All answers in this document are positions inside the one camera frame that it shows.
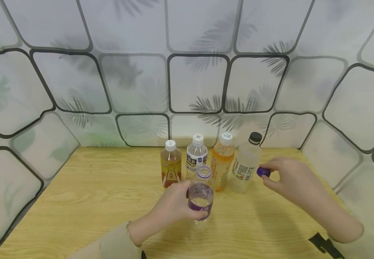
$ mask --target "clear bottle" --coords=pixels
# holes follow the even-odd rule
[[[262,135],[258,132],[252,132],[249,141],[241,144],[234,160],[233,177],[230,178],[230,188],[238,194],[242,194],[249,188],[255,170],[259,167],[259,161],[262,157],[260,142]]]
[[[221,134],[220,141],[212,150],[211,171],[216,191],[224,191],[227,185],[228,172],[234,158],[234,147],[231,145],[233,135]]]
[[[193,136],[193,142],[187,147],[186,180],[192,179],[197,173],[197,166],[206,164],[207,147],[201,134]]]
[[[211,213],[214,198],[214,180],[211,177],[211,169],[201,165],[192,178],[188,188],[188,204],[192,210],[206,210],[207,215],[198,221],[205,221]]]
[[[181,182],[181,151],[173,140],[166,141],[161,151],[161,181],[165,188]]]

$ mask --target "table surface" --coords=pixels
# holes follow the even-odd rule
[[[76,150],[3,243],[0,258],[65,258],[113,227],[147,213],[164,191],[161,150]],[[274,156],[308,163],[299,150],[292,148],[263,149],[262,162]],[[184,174],[185,157],[182,162]],[[278,174],[271,178],[277,180]],[[245,194],[227,189],[215,195],[205,231],[194,231],[191,222],[179,222],[149,238],[143,249],[148,259],[329,259],[308,241],[317,232],[326,236],[306,213],[267,189],[255,176]]]

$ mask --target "white bottle cap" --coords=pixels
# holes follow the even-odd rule
[[[201,134],[195,134],[193,136],[193,144],[197,147],[201,147],[204,144],[204,137]]]
[[[222,145],[228,146],[231,144],[232,140],[233,140],[232,134],[228,132],[224,132],[223,134],[221,134],[220,142],[222,143]]]
[[[165,142],[165,149],[168,151],[174,151],[177,148],[177,145],[175,144],[175,141],[169,140]]]

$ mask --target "bottle cap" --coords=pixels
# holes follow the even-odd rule
[[[169,140],[165,142],[165,149],[168,151],[174,151],[177,148],[177,145],[175,144],[175,141]]]
[[[228,146],[231,144],[231,141],[233,140],[233,135],[228,133],[228,132],[224,132],[223,134],[221,134],[221,137],[220,137],[220,142],[225,145],[225,146]]]
[[[262,177],[262,175],[266,175],[267,177],[270,177],[270,170],[267,168],[259,167],[256,172],[257,172],[257,175],[260,177]]]
[[[258,145],[262,141],[262,134],[258,132],[252,132],[249,137],[249,142]]]
[[[193,136],[193,144],[200,147],[204,144],[204,137],[201,134],[195,134]]]
[[[209,168],[209,166],[203,164],[201,166],[198,166],[197,174],[203,179],[209,178],[211,177],[211,169]]]

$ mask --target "left hand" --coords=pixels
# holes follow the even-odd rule
[[[206,216],[207,212],[192,210],[187,204],[186,194],[190,182],[191,180],[187,180],[170,185],[150,213],[158,216],[168,224],[173,224],[183,219],[199,220]]]

